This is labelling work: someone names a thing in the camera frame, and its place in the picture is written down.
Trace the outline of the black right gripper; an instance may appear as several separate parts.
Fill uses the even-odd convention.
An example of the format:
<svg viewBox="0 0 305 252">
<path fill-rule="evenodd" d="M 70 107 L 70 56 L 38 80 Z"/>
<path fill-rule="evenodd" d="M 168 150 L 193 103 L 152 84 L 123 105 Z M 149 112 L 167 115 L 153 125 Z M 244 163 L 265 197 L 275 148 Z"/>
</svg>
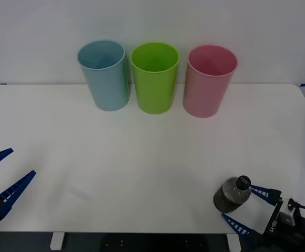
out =
<svg viewBox="0 0 305 252">
<path fill-rule="evenodd" d="M 265 251 L 305 251 L 305 218 L 301 210 L 305 206 L 293 199 L 282 199 L 281 191 L 252 185 L 254 195 L 276 206 L 263 233 L 262 249 Z M 246 225 L 229 217 L 221 216 L 226 223 L 248 245 L 249 249 L 260 247 L 262 235 Z"/>
</svg>

